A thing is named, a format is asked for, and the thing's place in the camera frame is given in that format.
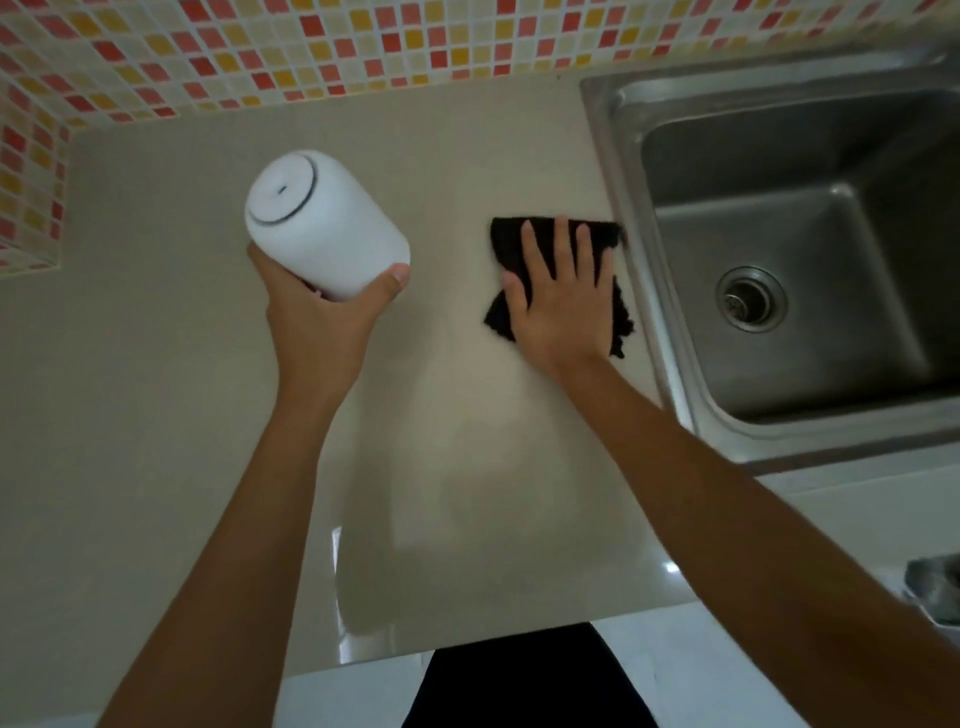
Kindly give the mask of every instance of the person's left hand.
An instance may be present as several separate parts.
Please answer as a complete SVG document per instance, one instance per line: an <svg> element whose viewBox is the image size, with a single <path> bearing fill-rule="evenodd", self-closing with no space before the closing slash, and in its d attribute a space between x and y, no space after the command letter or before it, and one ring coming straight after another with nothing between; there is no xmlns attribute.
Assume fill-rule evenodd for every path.
<svg viewBox="0 0 960 728"><path fill-rule="evenodd" d="M277 402L336 408L360 375L377 317L406 285L410 266L392 265L346 303L326 301L251 243L267 287L267 323L279 366Z"/></svg>

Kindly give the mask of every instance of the black pants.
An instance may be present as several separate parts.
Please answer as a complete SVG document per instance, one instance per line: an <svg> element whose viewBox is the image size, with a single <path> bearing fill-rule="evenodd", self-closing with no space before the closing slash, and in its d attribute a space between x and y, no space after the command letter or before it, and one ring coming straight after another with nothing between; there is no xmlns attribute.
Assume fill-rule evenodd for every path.
<svg viewBox="0 0 960 728"><path fill-rule="evenodd" d="M403 726L519 723L657 728L587 623L438 649Z"/></svg>

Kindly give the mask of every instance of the drain ring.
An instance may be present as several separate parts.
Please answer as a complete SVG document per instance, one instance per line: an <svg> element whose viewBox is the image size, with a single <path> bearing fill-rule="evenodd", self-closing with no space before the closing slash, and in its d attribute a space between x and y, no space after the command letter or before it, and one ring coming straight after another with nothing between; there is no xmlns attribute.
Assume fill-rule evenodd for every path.
<svg viewBox="0 0 960 728"><path fill-rule="evenodd" d="M764 270L734 268L717 283L717 306L731 326L750 333L775 327L786 316L786 293Z"/></svg>

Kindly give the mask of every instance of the kitchen counter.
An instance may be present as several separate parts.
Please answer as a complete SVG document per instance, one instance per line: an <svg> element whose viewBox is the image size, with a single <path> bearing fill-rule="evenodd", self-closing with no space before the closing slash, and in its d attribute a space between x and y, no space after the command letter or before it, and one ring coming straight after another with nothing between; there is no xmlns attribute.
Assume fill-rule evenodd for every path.
<svg viewBox="0 0 960 728"><path fill-rule="evenodd" d="M77 138L63 270L0 285L0 723L102 707L220 517L276 386L241 211L296 148L353 172L413 274L324 448L287 673L695 598L571 405L482 324L494 215L611 217L577 81ZM625 350L655 398L642 334ZM770 483L864 563L960 547L956 448L912 457L899 473L942 467Z"/></svg>

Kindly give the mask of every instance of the stainless steel sink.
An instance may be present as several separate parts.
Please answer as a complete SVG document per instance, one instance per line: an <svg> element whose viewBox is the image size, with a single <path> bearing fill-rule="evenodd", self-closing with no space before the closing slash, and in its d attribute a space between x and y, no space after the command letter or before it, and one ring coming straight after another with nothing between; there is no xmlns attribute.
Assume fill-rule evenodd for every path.
<svg viewBox="0 0 960 728"><path fill-rule="evenodd" d="M755 473L960 437L960 64L583 82L664 401Z"/></svg>

